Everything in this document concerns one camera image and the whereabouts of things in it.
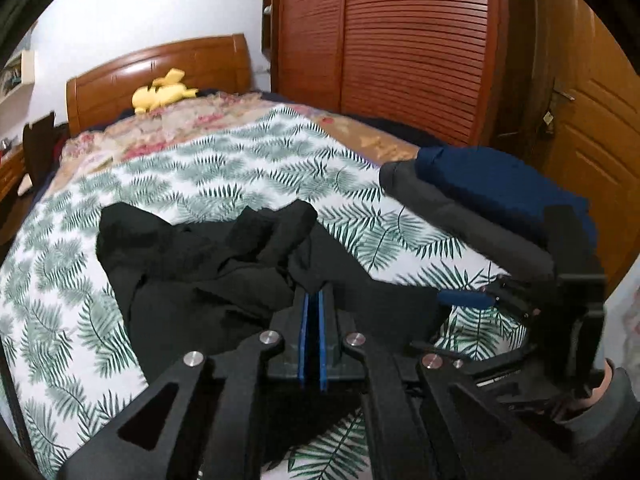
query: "yellow plush toy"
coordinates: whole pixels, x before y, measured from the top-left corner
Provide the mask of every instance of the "yellow plush toy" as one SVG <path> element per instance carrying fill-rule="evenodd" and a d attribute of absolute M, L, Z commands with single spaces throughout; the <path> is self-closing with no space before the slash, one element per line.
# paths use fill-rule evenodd
<path fill-rule="evenodd" d="M 184 72 L 177 68 L 169 70 L 165 77 L 154 79 L 151 88 L 141 86 L 131 98 L 131 104 L 137 114 L 143 114 L 155 108 L 176 103 L 187 97 L 196 97 L 198 89 L 180 83 Z"/>

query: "leaf print bedsheet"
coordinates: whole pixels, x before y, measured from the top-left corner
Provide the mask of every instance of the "leaf print bedsheet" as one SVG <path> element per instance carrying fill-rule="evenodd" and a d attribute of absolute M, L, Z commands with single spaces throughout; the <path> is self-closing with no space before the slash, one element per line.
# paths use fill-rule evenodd
<path fill-rule="evenodd" d="M 100 210 L 123 201 L 172 223 L 219 221 L 296 198 L 377 280 L 476 288 L 503 272 L 386 197 L 376 167 L 286 106 L 78 178 L 36 205 L 0 269 L 0 336 L 46 477 L 146 387 L 95 257 Z M 495 310 L 456 308 L 440 344 L 482 359 L 523 335 Z M 263 476 L 370 478 L 362 415 Z"/>

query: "shelf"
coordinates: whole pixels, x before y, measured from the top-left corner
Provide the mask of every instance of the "shelf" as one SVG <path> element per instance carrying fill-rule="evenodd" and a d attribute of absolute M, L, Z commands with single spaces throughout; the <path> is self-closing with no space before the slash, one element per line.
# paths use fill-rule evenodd
<path fill-rule="evenodd" d="M 262 0 L 262 43 L 261 51 L 264 57 L 273 62 L 278 57 L 278 5 L 280 0 Z M 273 85 L 274 72 L 271 72 L 271 84 Z"/>
<path fill-rule="evenodd" d="M 9 90 L 6 95 L 0 97 L 0 105 L 9 99 L 11 96 L 20 93 L 23 89 L 31 87 L 35 83 L 35 68 L 34 68 L 34 53 L 33 50 L 21 50 L 18 54 L 12 57 L 4 66 L 6 70 L 8 68 L 20 67 L 21 83 Z"/>

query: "louvered door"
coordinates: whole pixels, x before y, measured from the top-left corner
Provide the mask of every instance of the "louvered door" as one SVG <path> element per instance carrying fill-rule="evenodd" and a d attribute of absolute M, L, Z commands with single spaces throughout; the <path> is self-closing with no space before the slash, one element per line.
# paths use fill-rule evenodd
<path fill-rule="evenodd" d="M 279 93 L 339 111 L 344 0 L 281 0 L 280 9 Z"/>
<path fill-rule="evenodd" d="M 342 112 L 476 143 L 487 17 L 488 0 L 346 0 Z"/>

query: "black garment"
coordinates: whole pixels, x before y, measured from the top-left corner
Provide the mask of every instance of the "black garment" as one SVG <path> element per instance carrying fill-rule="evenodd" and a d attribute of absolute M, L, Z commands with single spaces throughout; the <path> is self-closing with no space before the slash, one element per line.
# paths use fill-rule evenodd
<path fill-rule="evenodd" d="M 414 162 L 401 160 L 382 165 L 380 186 L 389 196 L 430 224 L 455 235 L 518 280 L 535 282 L 553 275 L 554 261 L 548 252 L 419 179 Z"/>
<path fill-rule="evenodd" d="M 316 216 L 298 200 L 172 226 L 124 203 L 104 208 L 96 254 L 147 380 L 188 351 L 236 348 L 292 305 L 296 285 L 315 293 L 331 282 L 336 307 L 392 351 L 436 334 L 450 313 L 436 289 L 372 280 Z"/>

